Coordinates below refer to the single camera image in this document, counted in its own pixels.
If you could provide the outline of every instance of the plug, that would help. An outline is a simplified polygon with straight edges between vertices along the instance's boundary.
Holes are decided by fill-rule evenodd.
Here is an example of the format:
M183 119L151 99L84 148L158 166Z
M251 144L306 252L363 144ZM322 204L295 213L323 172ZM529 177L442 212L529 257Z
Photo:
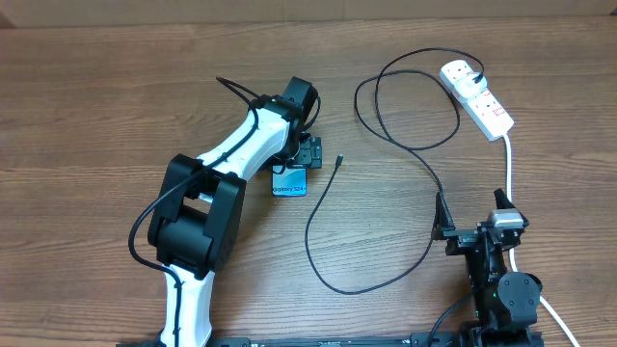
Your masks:
M440 70L442 81L460 103L469 102L487 89L488 81L484 76L475 81L479 75L478 72L473 72L464 60L450 62Z
M478 82L475 81L479 75L478 72L472 72L454 83L452 93L460 103L469 102L487 89L488 82L486 77L482 76L482 79Z
M336 158L336 167L338 168L340 166L340 164L343 163L343 155L339 154L338 157Z

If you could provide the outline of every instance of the blue label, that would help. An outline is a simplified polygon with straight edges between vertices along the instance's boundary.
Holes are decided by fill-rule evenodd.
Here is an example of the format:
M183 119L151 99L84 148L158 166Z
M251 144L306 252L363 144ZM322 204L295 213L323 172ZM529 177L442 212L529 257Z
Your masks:
M276 173L281 166L272 167ZM307 170L285 169L272 173L272 195L275 197L303 197L307 194Z

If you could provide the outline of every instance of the white robotic arm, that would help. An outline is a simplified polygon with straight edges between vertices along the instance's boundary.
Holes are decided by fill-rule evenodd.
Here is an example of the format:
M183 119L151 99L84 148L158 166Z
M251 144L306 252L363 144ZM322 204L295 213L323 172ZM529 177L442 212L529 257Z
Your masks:
M259 126L253 136L230 155L227 161L214 167L216 171L222 174L235 173L238 177L249 180L266 160L282 150L287 141L289 122L281 115L267 109L258 109L257 114ZM253 112L249 112L246 120L237 130L218 147L198 156L198 159L201 159L205 166L214 162L245 137L254 123ZM212 198L207 194L200 195L200 199L210 203ZM209 309L214 272L210 271L203 280L196 280L193 273L179 266L171 265L170 268L183 282L179 344L182 347L205 346L212 333ZM167 318L160 339L166 346L174 346L175 280L168 274L165 274L165 279L167 281Z
M249 104L249 113L227 139L197 159L178 154L167 168L159 199L131 229L133 257L165 272L167 320L157 340L122 346L205 346L212 332L208 311L214 276L233 248L247 181L260 168L272 165L321 168L321 141L304 133L318 99L311 83L293 77L283 95L257 96L233 82L218 80ZM231 86L255 99L250 101ZM184 198L209 202L209 213L184 205ZM136 228L149 211L153 215L148 242L156 247L156 258L163 266L134 252Z

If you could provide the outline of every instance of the black cable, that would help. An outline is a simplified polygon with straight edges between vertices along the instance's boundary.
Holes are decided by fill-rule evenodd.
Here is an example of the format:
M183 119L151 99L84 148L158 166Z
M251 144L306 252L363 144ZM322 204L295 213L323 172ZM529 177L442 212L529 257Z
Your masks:
M339 154L338 157L336 158L335 170L332 172L332 176L330 177L330 181L328 182L328 185L326 186L326 190L324 190L324 193L321 195L321 198L319 199L319 202L315 205L315 208L312 210L312 213L310 214L310 217L308 217L307 229L305 230L305 249L307 250L308 262L310 263L310 267L312 267L312 271L315 272L315 275L317 275L317 278L319 280L321 280L321 282L325 286L327 286L332 291L334 291L334 292L336 292L338 294L358 295L358 294L367 293L369 291L373 291L375 289L379 289L379 288L385 287L386 285L392 284L392 283L394 283L394 282L404 278L405 276L409 275L422 262L422 260L424 260L426 255L428 255L428 252L431 249L431 245L433 244L433 237L431 237L430 241L428 242L428 246L426 247L426 250L424 251L424 254L420 257L420 259L416 262L416 264L414 264L414 266L409 268L407 271L405 271L401 275L393 278L392 280L388 280L388 281L385 281L385 282L383 282L381 284L377 284L377 285L374 285L372 287L369 287L369 288L366 288L366 289L362 289L362 290L357 290L357 291L341 290L341 289L335 288L332 285L330 285L329 283L327 283L321 277L321 275L319 274L319 271L317 271L317 268L315 267L315 264L312 261L312 257L310 256L310 250L309 250L309 227L310 227L310 221L312 221L312 218L315 216L315 213L317 213L317 209L319 208L319 205L321 205L321 202L324 200L324 198L326 198L326 194L328 193L328 190L330 189L330 186L332 185L332 181L335 179L335 175L336 175L336 172L338 171L338 167L340 167L340 164L342 162L343 162L343 155Z
M305 128L304 131L309 130L310 127L312 127L312 124L315 123L315 121L317 120L317 116L319 116L319 110L321 109L321 97L319 97L319 94L317 95L317 111L315 111L315 116L312 117L312 119L305 124Z
M456 126L454 127L454 130L452 130L452 132L446 136L443 140L430 145L430 146L425 146L425 147L407 147L404 146L398 142L396 142L388 133L387 130L385 130L386 134L388 134L387 137L377 133L375 130L373 130L370 126L368 126L368 124L366 124L366 122L364 121L364 119L362 118L360 111L358 110L358 93L360 92L360 89L363 85L365 85L366 83L370 82L370 81L374 81L374 80L378 80L381 77L385 77L385 76L392 76L395 74L400 74L400 73L418 73L421 75L424 75L426 77L429 77L430 79L432 79L433 81L435 81L435 83L437 83L440 88L442 88L443 92L447 95L447 97L450 99L450 102L452 103L452 107L454 107L454 112L456 113ZM377 86L375 87L375 94L378 94L378 90L377 90ZM456 105L456 99L454 98L454 95L452 95L452 93L447 89L446 86L444 86L442 84L442 82L440 82L435 76L433 76L430 73L424 72L424 71L420 71L420 70L416 70L416 69L402 69L402 70L396 70L396 71L392 71L392 72L387 72L387 73L381 73L379 76L375 76L375 77L371 77L368 78L364 81L362 81L358 87L356 88L356 92L354 93L354 110L356 111L356 115L358 116L358 119L360 120L360 122L362 123L362 125L364 125L364 127L370 131L371 133L373 133L373 135L377 136L378 138L387 141L397 147L403 148L405 150L407 150L408 152L410 152L417 160L420 161L420 163L422 163L422 165L424 165L424 167L426 168L426 170L428 170L428 172L433 176L433 178L435 179L435 182L437 183L437 187L439 188L440 192L443 193L443 187L442 187L442 182L440 181L440 179L437 177L437 174L433 171L433 169L431 168L430 165L428 165L428 163L426 163L426 161L424 161L424 159L422 159L422 157L420 157L417 153L416 150L425 150L425 149L431 149L431 148L435 148L437 146L443 145L446 141L450 140L454 134L456 134L456 132L459 130L459 127L461 125L461 114L459 113L459 109L458 106ZM380 120L380 123L382 125L383 129L386 129L386 125L383 123L382 121L382 116L379 113L379 111L377 111L377 117Z
M204 167L202 170L197 171L196 173L191 174L190 176L188 176L187 178L185 178L184 180L182 180L180 183L176 184L172 189L170 189L169 191L167 191L165 194L163 194L162 196L158 197L158 199L156 199L155 201L153 201L145 210L144 212L142 212L140 214L140 216L137 218L137 220L135 221L135 223L133 224L133 227L131 228L129 234L128 234L128 250L130 251L131 255L133 256L133 258L135 260L137 260L137 262L146 265L147 267L154 269L154 270L158 270L158 271L162 271L168 275L170 275L174 281L175 281L175 285L174 287L177 289L176 290L176 299L175 299L175 313L174 313L174 345L175 347L179 347L179 331L180 331L180 327L179 327L179 315L180 315L180 304L181 304L181 300L182 300L182 283L180 281L180 277L170 268L165 267L165 266L161 266L159 264L153 263L151 261L145 260L142 257L140 257L137 254L137 251L135 250L135 235L137 234L137 230L139 229L139 226L142 224L142 222L144 221L144 219L154 210L154 208L156 208L156 206L161 203L162 200L164 200L166 197L168 197L171 193L175 192L178 189L184 188L187 185L193 184L195 183L197 180L203 178L204 174L207 172L207 170L214 168L215 166L221 164L222 162L228 160L228 158L237 150L239 149L242 145L244 145L250 138L251 136L253 136L253 134L257 131L258 129L258 125L259 125L259 115L257 114L257 110L255 109L253 103L242 93L240 93L239 91L237 91L234 87L237 87L239 89L241 89L242 91L245 91L255 97L258 97L258 95L252 91L250 91L249 89L238 85L235 82L229 81L225 78L222 77L217 77L216 78L217 81L219 81L221 84L223 84L225 87L227 87L230 91L232 91L233 93L235 93L236 95L238 95L242 100L244 100L244 102L246 102L249 105L249 108L251 109L251 111L253 111L253 115L255 116L255 122L253 123L253 126L251 127L251 130L249 130L249 132L240 140L238 141L237 144L235 144L233 147L231 147L227 152L223 153L219 158L217 158L216 160L214 160L212 163L208 164L206 167Z
M437 329L440 327L440 325L442 324L443 320L445 319L445 317L447 317L450 313L454 312L455 310L459 309L464 303L466 303L469 299L471 299L471 297L473 296L474 292L470 292L469 294L467 294L466 296L464 296L463 298L459 299L456 303L454 303L454 305L452 305L451 307L449 307L440 317L440 319L437 320L437 322L435 322L435 325L433 326L433 329L431 329L431 333L428 334L428 341L426 343L427 347L431 347L433 345L433 338L435 336L435 333L437 332Z
M272 174L283 174L286 168L287 168L287 165L283 164L281 165L281 170L279 172L274 171L274 167L270 168L270 171L272 172Z
M362 123L362 125L364 125L364 127L370 131L371 133L373 133L373 135L377 136L378 138L387 141L397 147L403 148L405 150L407 150L408 152L410 152L417 160L420 161L420 163L422 163L422 165L424 165L424 167L426 168L426 170L428 170L428 172L433 176L433 178L435 179L435 182L437 184L438 189L440 190L440 192L443 194L443 186L442 183L440 181L440 179L438 178L437 174L433 171L433 169L431 168L430 165L428 165L428 163L426 161L424 161L424 159L422 159L422 157L420 157L416 151L419 150L426 150L426 149L431 149L431 148L435 148L438 147L440 145L443 145L445 142L447 142L448 140L450 140L454 134L456 134L456 132L458 131L460 125L461 125L461 114L459 113L459 109L458 106L456 104L456 99L454 98L454 95L452 95L452 93L448 90L448 88L442 83L440 82L440 80L431 75L430 73L421 71L421 70L417 70L417 69L401 69L401 70L396 70L396 71L392 71L392 72L386 72L386 70L388 69L388 67L392 66L394 63L398 62L399 60L409 57L411 55L417 54L417 53L421 53L421 52L428 52L428 51L446 51L446 52L453 52L453 53L459 53L462 54L466 57L470 57L472 59L474 59L478 64L480 64L482 66L482 72L480 73L480 75L478 75L478 77L476 77L476 79L474 79L474 81L476 83L478 83L480 81L480 79L482 78L482 76L484 75L484 65L482 65L482 62L480 62L477 58L471 56L470 54L457 50L457 49L452 49L452 48L423 48L423 49L418 49L416 51L404 54L396 59L394 59L393 61L391 61L390 63L388 63L379 73L379 75L368 78L364 81L362 81L358 87L356 88L356 92L354 93L354 111L356 112L356 115L358 116L358 119L360 120L360 122ZM433 144L433 145L429 145L429 146L425 146L425 147L408 147L405 145L402 145L400 143L398 143L396 140L394 140L392 138L392 136L389 134L386 125L384 124L384 121L382 119L382 115L381 112L379 111L379 82L380 80L385 77L385 76L392 76L395 74L400 74L400 73L418 73L421 75L424 75L426 77L429 77L430 79L432 79L435 83L437 83L440 88L443 90L443 92L447 95L447 97L450 99L450 102L452 103L452 107L454 108L454 112L456 114L456 126L454 127L454 130L452 130L452 132L446 136L443 140ZM373 130L362 118L360 111L358 109L358 93L360 91L360 89L362 88L363 85L365 85L366 83L370 82L370 81L374 81L377 80L377 82L375 83L375 111L377 114L377 119L379 120L379 123L382 127L382 129L384 130L384 133L386 134L386 136L383 136L379 133L377 133L375 130ZM324 191L324 193L321 196L321 199L319 199L319 202L315 205L315 208L313 209L312 213L310 214L310 217L308 218L308 222L307 222L307 229L305 231L305 248L307 251L307 257L308 257L308 261L310 262L310 266L312 267L312 270L314 271L315 275L319 278L319 280L329 289L333 290L336 293L339 294L344 294L344 295L357 295L357 294L362 294L362 293L366 293L369 291L373 291L375 289L379 289L382 288L386 285L392 284L402 278L404 278L405 276L409 275L426 257L426 255L428 255L431 246L433 244L433 235L431 233L431 237L429 240L429 243L426 247L426 250L424 251L424 253L422 254L422 256L420 257L420 259L414 264L414 266L412 266L411 268L409 268L407 271L405 271L404 273L402 273L401 275L388 280L386 282L383 282L381 284L378 285L374 285L371 286L369 288L366 289L362 289L362 290L357 290L357 291L345 291L345 290L341 290L338 288L333 287L332 285L330 285L329 283L327 283L319 274L319 271L317 271L317 268L315 267L315 264L312 261L312 258L310 256L310 250L309 250L309 227L310 227L310 222L312 221L312 218L314 217L315 213L317 212L317 209L319 208L319 205L321 204L321 202L323 201L323 199L326 197L326 194L328 193L328 190L330 189L330 186L335 178L336 175L336 171L338 170L338 167L340 166L340 163L342 162L342 155L339 155L338 158L336 159L336 165L335 165L335 170L333 171L332 177L330 177L330 182L328 183L328 186L326 187L326 190Z

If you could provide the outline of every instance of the black bracket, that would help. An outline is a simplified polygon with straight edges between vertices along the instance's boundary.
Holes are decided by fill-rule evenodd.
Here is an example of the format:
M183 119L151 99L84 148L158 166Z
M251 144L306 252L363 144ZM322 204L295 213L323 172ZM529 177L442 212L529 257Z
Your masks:
M317 100L317 90L312 84L294 76L282 95L262 95L253 101L255 108L279 114L289 122L289 134L282 150L270 158L264 164L264 168L273 165L285 165L294 169L321 168L321 139L311 138L310 134L304 131L315 100ZM319 147L311 146L315 145L315 141L319 142ZM310 158L306 151L313 154L311 157L314 160L306 160Z
M276 340L249 340L248 338L210 338L206 347L426 347L430 333L413 333L411 336L398 337L328 337L320 339L276 339ZM514 338L507 336L503 341L512 341ZM528 336L515 339L515 343L507 346L513 347L544 347L541 333L529 333ZM437 332L433 336L432 347L497 347L504 344L487 341L482 345L477 344L474 336L461 334L460 332Z
M505 193L501 189L494 191L495 203L497 212L504 210L512 210L513 213L517 213L521 217L521 223L515 227L499 227L493 226L491 221L481 222L477 225L477 229L469 230L457 230L450 215L450 211L447 208L445 199L441 192L437 193L435 201L435 219L433 221L433 239L436 241L448 240L448 246L452 247L450 241L456 241L460 248L464 245L473 245L477 241L477 238L481 236L483 231L487 228L497 229L498 235L493 235L495 241L502 244L504 250L507 248L518 246L521 243L521 234L524 233L524 229L529 226L527 218L516 208L516 206L506 197Z
M227 262L240 225L247 182L235 173L206 169L201 160L178 154L169 164L159 196L192 174L203 179L173 192L154 210L148 242L160 262L174 264L201 280ZM209 214L183 204L200 194L212 197Z

